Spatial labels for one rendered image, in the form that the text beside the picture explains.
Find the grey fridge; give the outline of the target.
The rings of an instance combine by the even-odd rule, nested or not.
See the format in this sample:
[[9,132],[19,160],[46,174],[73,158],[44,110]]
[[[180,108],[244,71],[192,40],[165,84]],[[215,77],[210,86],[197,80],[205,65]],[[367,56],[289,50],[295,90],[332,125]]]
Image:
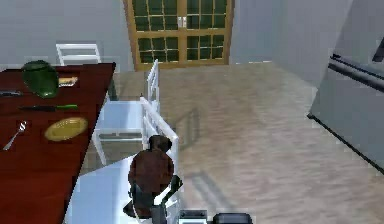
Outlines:
[[353,0],[308,117],[384,174],[384,0]]

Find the wooden framed window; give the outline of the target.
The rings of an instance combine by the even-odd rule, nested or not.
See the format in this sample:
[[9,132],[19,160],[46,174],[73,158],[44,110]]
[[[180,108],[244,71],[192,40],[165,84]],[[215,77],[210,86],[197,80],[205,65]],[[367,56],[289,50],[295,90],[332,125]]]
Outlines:
[[229,62],[235,0],[123,0],[134,69]]

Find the silver fork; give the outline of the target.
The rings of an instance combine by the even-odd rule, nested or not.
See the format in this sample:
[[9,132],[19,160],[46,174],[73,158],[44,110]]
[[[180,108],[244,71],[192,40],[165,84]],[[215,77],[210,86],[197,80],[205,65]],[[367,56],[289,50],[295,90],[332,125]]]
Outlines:
[[17,136],[26,130],[26,126],[27,126],[27,121],[20,122],[17,132],[12,136],[12,138],[8,141],[8,143],[3,147],[3,149],[2,149],[3,151],[7,151],[11,148],[11,146],[12,146],[14,140],[17,138]]

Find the white chair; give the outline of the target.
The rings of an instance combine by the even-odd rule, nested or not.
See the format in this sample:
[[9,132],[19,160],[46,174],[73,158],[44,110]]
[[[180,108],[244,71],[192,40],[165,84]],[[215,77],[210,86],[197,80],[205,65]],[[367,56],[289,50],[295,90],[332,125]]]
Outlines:
[[[160,111],[158,59],[153,62],[147,76],[147,100],[157,112]],[[107,100],[105,102],[92,134],[92,142],[103,165],[107,161],[102,142],[112,142],[112,139],[102,139],[101,135],[140,133],[143,128],[142,118],[143,108],[140,101]]]
[[101,62],[96,44],[57,44],[56,50],[62,66],[65,66],[67,61]]
[[[142,134],[143,149],[148,147],[151,135],[168,137],[172,147],[167,154],[172,159],[174,174],[177,174],[179,137],[160,115],[159,100],[148,101],[141,97],[137,107],[139,114],[135,122]],[[126,157],[81,175],[65,215],[66,224],[158,224],[158,221],[130,217],[123,212],[123,208],[132,201],[128,194],[128,173],[134,157]]]

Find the tan bread slice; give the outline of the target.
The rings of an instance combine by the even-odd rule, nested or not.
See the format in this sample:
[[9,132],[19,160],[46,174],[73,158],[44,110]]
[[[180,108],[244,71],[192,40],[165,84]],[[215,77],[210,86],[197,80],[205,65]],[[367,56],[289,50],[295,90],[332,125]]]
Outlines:
[[59,79],[59,87],[72,87],[77,81],[77,77],[61,77]]

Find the yellow plate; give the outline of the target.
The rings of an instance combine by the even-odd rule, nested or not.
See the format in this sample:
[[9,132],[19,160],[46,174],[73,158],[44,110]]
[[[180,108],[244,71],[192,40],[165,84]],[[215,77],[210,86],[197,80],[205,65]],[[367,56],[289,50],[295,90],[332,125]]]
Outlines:
[[83,133],[88,127],[88,121],[81,117],[70,117],[50,125],[44,136],[50,141],[65,141]]

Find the dark red wooden table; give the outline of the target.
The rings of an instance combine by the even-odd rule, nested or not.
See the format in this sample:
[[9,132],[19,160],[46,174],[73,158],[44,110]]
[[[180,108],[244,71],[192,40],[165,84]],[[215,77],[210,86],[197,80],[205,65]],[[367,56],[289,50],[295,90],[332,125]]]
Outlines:
[[[32,94],[19,69],[0,72],[0,89],[23,92],[21,97],[0,98],[0,224],[62,223],[115,65],[58,66],[56,70],[60,76],[76,76],[78,81],[71,88],[61,88],[52,99]],[[78,109],[19,109],[68,104],[76,104]],[[52,142],[45,138],[44,132],[51,124],[70,117],[85,118],[87,129],[68,141]],[[9,150],[3,151],[22,121],[27,121],[26,130]]]

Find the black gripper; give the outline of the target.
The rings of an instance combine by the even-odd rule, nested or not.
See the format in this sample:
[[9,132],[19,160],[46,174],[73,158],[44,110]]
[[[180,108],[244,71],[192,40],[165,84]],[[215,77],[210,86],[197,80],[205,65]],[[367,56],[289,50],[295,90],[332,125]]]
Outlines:
[[170,190],[163,197],[159,205],[153,205],[150,208],[152,224],[167,224],[167,211],[165,204],[181,187],[183,186],[183,181],[177,175],[174,175],[170,182]]

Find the green handled knife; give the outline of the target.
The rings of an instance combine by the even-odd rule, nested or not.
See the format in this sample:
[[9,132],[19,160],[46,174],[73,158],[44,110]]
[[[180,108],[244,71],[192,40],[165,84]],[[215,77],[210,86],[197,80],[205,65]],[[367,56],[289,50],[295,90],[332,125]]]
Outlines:
[[23,110],[23,111],[55,112],[57,110],[78,109],[78,105],[76,105],[76,104],[68,104],[68,105],[34,105],[34,106],[22,106],[22,107],[19,107],[19,109]]

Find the brown rounded figure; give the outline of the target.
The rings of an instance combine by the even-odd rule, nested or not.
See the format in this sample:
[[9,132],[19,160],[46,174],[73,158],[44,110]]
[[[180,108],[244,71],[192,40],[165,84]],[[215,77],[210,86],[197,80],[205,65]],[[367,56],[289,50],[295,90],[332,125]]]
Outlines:
[[123,208],[128,216],[138,215],[140,219],[151,217],[150,208],[155,197],[167,188],[174,174],[173,161],[167,155],[171,147],[168,137],[152,135],[149,148],[133,158],[128,174],[132,201]]

